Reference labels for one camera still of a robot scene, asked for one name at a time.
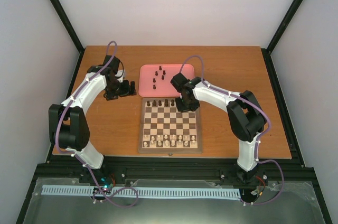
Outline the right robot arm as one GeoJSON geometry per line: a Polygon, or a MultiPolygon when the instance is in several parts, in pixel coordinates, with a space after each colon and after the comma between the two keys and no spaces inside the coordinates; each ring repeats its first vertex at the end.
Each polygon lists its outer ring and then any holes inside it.
{"type": "Polygon", "coordinates": [[[259,136],[267,123],[255,95],[247,90],[230,92],[200,77],[189,80],[182,73],[171,79],[171,85],[180,94],[175,99],[179,112],[196,111],[203,101],[228,114],[231,130],[239,141],[237,179],[242,184],[251,182],[258,168],[259,136]]]}

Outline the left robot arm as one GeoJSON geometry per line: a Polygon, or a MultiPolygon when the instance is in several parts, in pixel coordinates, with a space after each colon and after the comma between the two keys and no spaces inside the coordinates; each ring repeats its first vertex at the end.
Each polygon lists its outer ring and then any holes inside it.
{"type": "Polygon", "coordinates": [[[135,83],[124,79],[125,72],[119,70],[120,65],[122,62],[117,57],[106,55],[103,64],[87,70],[85,79],[73,94],[49,108],[50,142],[91,168],[91,176],[98,183],[109,179],[110,170],[103,165],[104,155],[90,142],[86,113],[101,92],[107,101],[136,95],[135,83]]]}

